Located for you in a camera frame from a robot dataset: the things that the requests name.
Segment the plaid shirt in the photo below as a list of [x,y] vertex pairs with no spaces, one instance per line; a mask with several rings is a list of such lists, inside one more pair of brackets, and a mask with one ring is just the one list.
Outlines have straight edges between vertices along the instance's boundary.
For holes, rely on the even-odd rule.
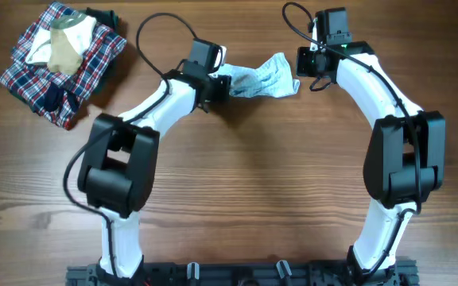
[[[59,3],[53,2],[40,18],[23,33],[17,46],[12,48],[14,61],[2,74],[0,82],[9,90],[20,95],[40,116],[46,117],[57,126],[69,129],[75,112],[67,100],[67,91],[77,97],[80,104],[89,98],[99,84],[108,64],[125,48],[126,40],[105,25],[97,24],[93,40],[83,54],[83,63],[75,75],[50,72],[47,67],[25,63],[38,28],[50,30],[51,21],[64,15],[78,13]],[[65,89],[60,107],[48,112],[44,109],[45,93],[51,83]]]

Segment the wooden table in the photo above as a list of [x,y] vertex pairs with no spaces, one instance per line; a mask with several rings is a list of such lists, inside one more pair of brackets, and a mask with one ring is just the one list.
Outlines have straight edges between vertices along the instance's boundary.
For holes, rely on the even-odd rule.
[[[72,6],[115,10],[128,23],[129,44],[106,90],[93,96],[89,116],[65,131],[0,85],[0,285],[62,285],[68,265],[99,258],[100,219],[71,205],[60,181],[100,108],[119,114],[156,90],[158,76],[135,49],[145,17],[179,14],[199,37],[226,45],[228,63],[253,68],[284,52],[294,69],[297,48],[309,44],[282,20],[284,1],[93,1]],[[0,75],[19,33],[47,2],[0,0]],[[412,219],[398,256],[418,260],[423,285],[458,285],[458,2],[302,4],[312,13],[346,6],[354,40],[370,43],[410,99],[446,117],[444,186]],[[306,26],[299,10],[289,14]],[[192,42],[186,28],[165,18],[151,21],[140,43],[167,71]],[[169,131],[141,214],[146,261],[345,258],[367,213],[362,166],[371,128],[337,86],[311,93],[312,79],[301,82],[298,95],[234,100],[210,114],[197,110]],[[73,178],[70,185],[76,186]]]

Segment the pile of clothes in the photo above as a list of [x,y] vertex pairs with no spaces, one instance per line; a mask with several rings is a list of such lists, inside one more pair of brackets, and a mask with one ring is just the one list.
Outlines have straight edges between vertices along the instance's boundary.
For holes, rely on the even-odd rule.
[[34,113],[70,129],[125,48],[117,26],[114,11],[76,11],[53,2],[19,37],[0,82]]

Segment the cable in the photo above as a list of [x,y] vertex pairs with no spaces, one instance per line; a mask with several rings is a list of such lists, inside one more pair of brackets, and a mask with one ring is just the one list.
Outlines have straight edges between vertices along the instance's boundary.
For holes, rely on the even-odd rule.
[[197,35],[196,33],[193,31],[192,27],[185,21],[183,20],[181,17],[175,15],[175,14],[171,14],[171,13],[156,13],[156,14],[153,14],[149,17],[147,17],[140,25],[139,25],[139,29],[137,31],[137,35],[136,35],[136,47],[137,47],[137,50],[138,50],[138,53],[139,53],[139,56],[141,56],[141,58],[164,80],[165,82],[165,91],[164,91],[164,94],[156,101],[154,102],[151,106],[149,106],[148,108],[146,108],[145,110],[143,110],[142,112],[140,112],[139,114],[137,114],[136,116],[134,116],[133,118],[129,119],[129,120],[126,120],[126,121],[121,121],[119,122],[118,124],[115,124],[113,125],[111,128],[107,128],[105,129],[104,131],[102,131],[101,133],[99,133],[97,136],[93,137],[93,139],[91,140],[88,140],[88,142],[86,144],[84,144],[77,152],[76,154],[70,159],[70,161],[68,162],[67,164],[67,167],[66,169],[64,170],[64,174],[63,174],[63,190],[64,190],[64,194],[67,196],[67,198],[70,200],[70,202],[72,202],[74,205],[76,205],[77,207],[85,210],[85,211],[89,211],[93,214],[96,214],[96,215],[100,215],[106,222],[106,227],[107,227],[107,237],[108,237],[108,241],[109,241],[109,257],[110,257],[110,260],[111,260],[111,269],[112,269],[112,272],[114,274],[114,276],[116,278],[118,278],[118,274],[116,272],[116,264],[115,264],[115,256],[114,256],[114,250],[113,250],[113,245],[112,245],[112,221],[111,219],[106,216],[102,211],[98,211],[94,208],[90,208],[89,206],[86,206],[86,205],[83,205],[82,203],[79,203],[77,200],[74,199],[74,197],[72,196],[72,193],[70,192],[70,190],[68,189],[68,177],[70,176],[70,172],[72,171],[72,168],[73,168],[73,165],[75,164],[75,162],[77,162],[77,160],[80,158],[80,156],[86,152],[86,150],[88,150],[90,147],[92,147],[96,142],[100,141],[100,139],[102,139],[103,137],[105,137],[106,135],[108,135],[109,133],[115,131],[118,127],[124,125],[124,124],[128,124],[128,123],[132,123],[132,122],[135,122],[137,121],[138,119],[144,117],[147,113],[149,113],[153,108],[155,108],[156,106],[158,106],[164,99],[165,97],[169,94],[169,91],[170,91],[170,83],[169,81],[165,78],[165,75],[164,73],[162,73],[157,67],[155,67],[149,60],[148,58],[146,58],[146,56],[144,55],[144,53],[142,52],[142,50],[140,49],[139,47],[139,35],[141,34],[141,30],[142,28],[144,27],[144,24],[147,23],[149,20],[155,18],[155,17],[159,17],[159,16],[170,16],[170,17],[174,17],[176,19],[178,19],[179,21],[181,21],[183,24],[185,24],[187,26],[187,28],[190,30],[190,32],[192,33],[192,35],[194,36],[194,38],[197,38]]
[[421,173],[420,173],[421,169],[420,169],[420,148],[419,148],[419,144],[418,144],[418,135],[417,135],[416,130],[414,128],[413,120],[411,120],[411,117],[410,117],[409,113],[407,112],[406,107],[402,103],[402,100],[397,96],[397,93],[395,93],[395,90],[392,88],[390,83],[388,83],[388,81],[384,78],[384,76],[382,76],[380,73],[378,73],[376,70],[374,70],[374,68],[371,65],[365,64],[361,60],[358,60],[358,59],[356,59],[356,58],[354,58],[352,56],[344,54],[343,52],[339,52],[339,51],[337,51],[337,50],[335,50],[333,48],[330,48],[326,44],[322,44],[319,41],[316,41],[316,40],[312,39],[311,37],[309,37],[308,35],[302,33],[302,31],[300,31],[298,28],[293,26],[293,24],[291,24],[291,22],[289,21],[289,19],[285,15],[285,9],[288,6],[296,6],[296,7],[300,8],[301,10],[303,10],[304,12],[306,12],[307,16],[309,16],[310,23],[312,23],[312,21],[313,21],[312,15],[310,14],[310,12],[307,11],[306,8],[304,8],[302,5],[300,5],[298,3],[295,3],[295,2],[287,2],[282,7],[282,17],[284,18],[284,21],[288,25],[288,27],[290,27],[295,33],[297,33],[298,35],[300,35],[301,37],[303,37],[307,41],[310,41],[310,42],[312,42],[314,44],[317,44],[319,47],[325,48],[329,52],[333,52],[333,53],[335,53],[335,54],[337,54],[339,56],[342,56],[343,58],[351,60],[354,63],[357,63],[358,65],[366,68],[368,70],[368,72],[372,72],[374,75],[376,75],[382,81],[382,83],[386,86],[386,88],[392,94],[395,102],[397,103],[397,106],[401,109],[402,113],[404,114],[404,118],[406,120],[406,124],[407,124],[408,131],[409,131],[409,135],[410,135],[410,137],[411,137],[411,139],[413,141],[414,167],[415,167],[415,187],[416,187],[415,203],[417,205],[417,209],[416,210],[405,209],[398,215],[398,222],[394,227],[394,231],[393,231],[393,233],[392,233],[392,235],[390,237],[390,240],[388,241],[388,245],[383,250],[383,254],[379,258],[378,262],[371,268],[371,270],[369,272],[369,275],[367,275],[367,278],[365,279],[365,280],[368,280],[372,275],[374,275],[374,273],[376,271],[378,271],[379,267],[381,267],[382,263],[385,261],[385,259],[390,254],[391,248],[393,247],[393,244],[395,243],[395,239],[398,236],[398,231],[401,228],[402,222],[404,221],[404,217],[406,216],[406,214],[408,212],[411,212],[411,213],[413,213],[415,215],[419,215],[421,213]]

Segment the beige sock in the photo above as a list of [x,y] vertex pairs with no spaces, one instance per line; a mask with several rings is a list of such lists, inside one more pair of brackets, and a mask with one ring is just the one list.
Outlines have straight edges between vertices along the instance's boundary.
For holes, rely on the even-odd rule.
[[82,54],[89,48],[96,20],[85,14],[63,16],[51,23],[51,72],[74,75],[83,62]]

